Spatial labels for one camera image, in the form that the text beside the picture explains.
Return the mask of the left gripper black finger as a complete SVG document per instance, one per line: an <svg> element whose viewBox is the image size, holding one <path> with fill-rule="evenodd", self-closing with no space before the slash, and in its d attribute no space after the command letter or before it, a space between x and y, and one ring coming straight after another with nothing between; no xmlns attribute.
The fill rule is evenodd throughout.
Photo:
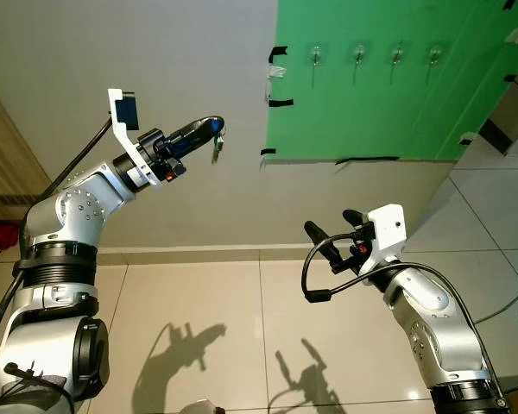
<svg viewBox="0 0 518 414"><path fill-rule="evenodd" d="M223 138L223 130L177 130L168 137L168 152L171 158L181 159L185 155L199 149L209 141L215 141L217 138Z"/></svg>
<svg viewBox="0 0 518 414"><path fill-rule="evenodd" d="M184 139L212 139L224 134L226 122L220 116L206 116L177 130Z"/></svg>

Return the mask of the dark key bunch green tag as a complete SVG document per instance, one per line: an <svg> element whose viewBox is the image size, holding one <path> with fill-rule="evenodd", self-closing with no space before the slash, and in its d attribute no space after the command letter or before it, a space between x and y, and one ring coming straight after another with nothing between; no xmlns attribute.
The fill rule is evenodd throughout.
<svg viewBox="0 0 518 414"><path fill-rule="evenodd" d="M212 135L211 145L212 145L212 157L211 163L212 165L216 165L219 161L219 155L224 148L224 134L226 134L226 130L220 130L218 133Z"/></svg>

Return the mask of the large green hook board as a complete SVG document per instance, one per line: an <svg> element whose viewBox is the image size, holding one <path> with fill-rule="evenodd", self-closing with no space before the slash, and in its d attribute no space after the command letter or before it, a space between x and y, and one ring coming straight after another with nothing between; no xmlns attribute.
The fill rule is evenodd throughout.
<svg viewBox="0 0 518 414"><path fill-rule="evenodd" d="M457 160L463 133L476 133L507 91L505 75L518 72L518 0L279 0L275 45L287 54L274 66L268 99L294 99L269 107L266 148L271 160L338 161L398 155L401 160ZM404 60L390 52L404 42ZM349 62L354 44L367 53ZM444 48L428 65L433 44ZM309 47L325 48L312 70Z"/></svg>

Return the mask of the wooden cabinet with vent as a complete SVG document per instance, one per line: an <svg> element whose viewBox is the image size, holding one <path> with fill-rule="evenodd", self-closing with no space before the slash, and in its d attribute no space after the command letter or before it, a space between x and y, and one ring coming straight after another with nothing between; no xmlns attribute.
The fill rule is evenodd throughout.
<svg viewBox="0 0 518 414"><path fill-rule="evenodd" d="M21 221L49 177L0 100L0 222Z"/></svg>

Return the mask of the robot grey left leg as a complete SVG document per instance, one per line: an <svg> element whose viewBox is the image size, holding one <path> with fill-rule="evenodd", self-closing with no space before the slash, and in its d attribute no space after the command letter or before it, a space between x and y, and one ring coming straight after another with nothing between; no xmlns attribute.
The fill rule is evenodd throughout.
<svg viewBox="0 0 518 414"><path fill-rule="evenodd" d="M221 407L216 406L210 399L199 399L191 404L187 404L177 414L224 414Z"/></svg>

